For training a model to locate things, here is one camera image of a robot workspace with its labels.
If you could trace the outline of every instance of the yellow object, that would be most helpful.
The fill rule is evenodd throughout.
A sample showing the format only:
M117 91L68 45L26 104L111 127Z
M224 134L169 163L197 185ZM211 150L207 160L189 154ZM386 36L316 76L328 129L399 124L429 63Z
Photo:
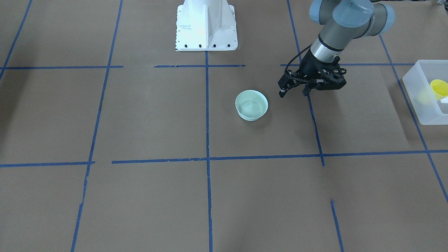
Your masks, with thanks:
M431 89L436 100L440 100L448 96L448 83L443 80L437 79L431 81Z

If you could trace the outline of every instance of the white container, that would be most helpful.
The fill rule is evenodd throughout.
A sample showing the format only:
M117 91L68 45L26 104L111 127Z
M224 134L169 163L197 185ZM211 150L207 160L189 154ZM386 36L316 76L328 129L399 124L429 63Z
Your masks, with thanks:
M267 99L255 90L241 92L235 100L235 107L241 118L246 121L255 121L267 111Z
M423 125L448 125L448 104L437 101L430 83L448 82L448 60L419 60L403 77L409 98Z

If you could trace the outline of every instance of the plastic bowl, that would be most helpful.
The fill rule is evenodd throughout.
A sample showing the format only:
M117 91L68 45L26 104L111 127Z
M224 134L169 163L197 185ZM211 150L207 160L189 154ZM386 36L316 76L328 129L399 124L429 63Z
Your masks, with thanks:
M256 90L241 92L235 100L238 115L246 121L255 121L267 111L266 97Z

